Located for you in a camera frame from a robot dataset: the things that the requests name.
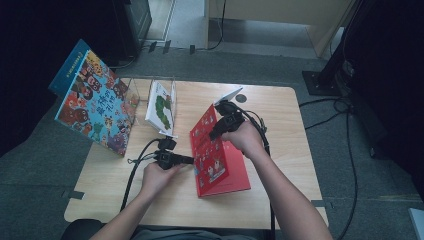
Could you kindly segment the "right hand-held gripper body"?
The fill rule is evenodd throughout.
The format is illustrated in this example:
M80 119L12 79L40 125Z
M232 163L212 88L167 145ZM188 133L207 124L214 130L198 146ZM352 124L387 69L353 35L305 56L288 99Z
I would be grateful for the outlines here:
M241 90L242 87L238 87L237 89L224 94L220 99L214 102L215 109L222 116L216 124L220 126L220 129L225 129L226 132L236 131L244 122L243 115L238 109L238 106L231 101L231 99Z

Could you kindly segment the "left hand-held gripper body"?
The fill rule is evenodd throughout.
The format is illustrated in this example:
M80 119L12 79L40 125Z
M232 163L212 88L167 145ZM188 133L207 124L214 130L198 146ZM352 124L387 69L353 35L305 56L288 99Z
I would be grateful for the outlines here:
M163 170L168 170L176 165L173 159L173 150L175 147L176 141L170 136L166 136L164 139L159 140L158 150L155 152L155 159Z

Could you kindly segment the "red picture book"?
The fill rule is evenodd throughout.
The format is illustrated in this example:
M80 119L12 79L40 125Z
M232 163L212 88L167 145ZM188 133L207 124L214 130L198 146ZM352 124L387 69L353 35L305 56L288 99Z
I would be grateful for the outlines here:
M209 133L217 122L216 110L210 105L190 131L199 197L251 188L242 152L220 137L210 139Z

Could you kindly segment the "white caterpillar picture book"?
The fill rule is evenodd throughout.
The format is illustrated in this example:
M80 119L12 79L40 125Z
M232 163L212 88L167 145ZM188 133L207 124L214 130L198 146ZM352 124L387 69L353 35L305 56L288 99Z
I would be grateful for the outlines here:
M159 133L173 136L175 113L175 82L153 80L150 86L145 120Z

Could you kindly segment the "clear acrylic book organizer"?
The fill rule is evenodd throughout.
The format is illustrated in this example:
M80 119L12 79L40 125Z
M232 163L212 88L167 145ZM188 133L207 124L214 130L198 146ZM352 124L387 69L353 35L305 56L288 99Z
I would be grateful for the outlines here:
M137 116L143 117L144 120L145 120L145 115L146 115L147 106L148 106L150 86L153 80L175 82L175 80L172 78L152 78L152 79L128 78L126 79L126 82L129 83L130 85L130 89L133 90L136 93L136 95L140 97L141 102L139 103L139 106L137 107Z

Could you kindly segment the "dark blue monster picture book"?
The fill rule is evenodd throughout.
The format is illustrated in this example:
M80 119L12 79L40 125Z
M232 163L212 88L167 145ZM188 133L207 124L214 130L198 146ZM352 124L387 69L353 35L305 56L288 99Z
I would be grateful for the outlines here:
M68 89L71 87L77 70L82 64L83 58L89 49L90 47L83 39L78 40L50 83L48 87L50 91L60 98L63 98L66 95Z

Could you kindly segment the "person's left hand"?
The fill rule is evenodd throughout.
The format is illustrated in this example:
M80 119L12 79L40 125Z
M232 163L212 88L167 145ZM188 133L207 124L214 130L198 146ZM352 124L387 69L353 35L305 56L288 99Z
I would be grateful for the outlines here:
M182 165L164 170L157 163L149 163L143 171L143 180L140 194L154 199L180 171Z

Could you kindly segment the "person's right hand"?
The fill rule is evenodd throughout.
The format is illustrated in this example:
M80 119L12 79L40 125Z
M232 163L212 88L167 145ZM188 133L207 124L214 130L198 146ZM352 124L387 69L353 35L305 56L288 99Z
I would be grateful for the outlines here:
M252 162L257 162L267 157L259 132L248 121L242 123L236 131L224 133L221 138L223 141L230 141Z

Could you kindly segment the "person's grey clothing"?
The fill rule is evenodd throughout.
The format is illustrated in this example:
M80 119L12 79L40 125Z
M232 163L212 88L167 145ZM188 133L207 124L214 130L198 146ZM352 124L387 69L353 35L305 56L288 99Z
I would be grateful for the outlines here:
M130 240L264 240L260 230L138 227Z

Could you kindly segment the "black metal stand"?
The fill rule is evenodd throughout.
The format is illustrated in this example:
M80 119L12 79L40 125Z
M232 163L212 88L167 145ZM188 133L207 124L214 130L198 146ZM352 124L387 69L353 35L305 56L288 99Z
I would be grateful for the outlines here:
M310 95L341 95L336 76L346 61L346 41L351 33L352 26L355 24L356 16L363 5L363 1L364 0L350 0L348 9L345 11L342 19L338 23L338 27L341 27L344 22L346 22L346 26L344 27L340 42L335 51L332 53L326 66L320 72L302 72L302 77Z

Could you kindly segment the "person's dark trouser leg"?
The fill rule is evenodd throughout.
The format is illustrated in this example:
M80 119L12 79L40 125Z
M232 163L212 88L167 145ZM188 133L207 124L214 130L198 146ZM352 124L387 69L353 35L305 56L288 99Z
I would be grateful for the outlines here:
M89 240L103 224L96 219L78 219L73 221L64 231L61 240Z

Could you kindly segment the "beige partition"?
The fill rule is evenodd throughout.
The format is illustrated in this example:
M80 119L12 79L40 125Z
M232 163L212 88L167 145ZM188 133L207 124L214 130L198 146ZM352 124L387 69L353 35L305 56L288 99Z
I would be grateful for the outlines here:
M204 17L307 25L318 57L329 48L358 0L203 0Z

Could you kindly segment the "black cabinet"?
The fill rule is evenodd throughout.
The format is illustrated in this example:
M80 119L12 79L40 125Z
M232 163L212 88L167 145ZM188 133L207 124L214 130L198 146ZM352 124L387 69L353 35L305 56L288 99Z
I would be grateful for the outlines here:
M125 58L137 57L152 23L148 0L112 0Z

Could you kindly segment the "white box corner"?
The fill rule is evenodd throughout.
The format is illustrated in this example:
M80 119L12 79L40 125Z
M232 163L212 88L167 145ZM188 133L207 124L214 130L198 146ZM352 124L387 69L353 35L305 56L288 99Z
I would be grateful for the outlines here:
M417 240L424 240L424 210L410 208L409 215Z

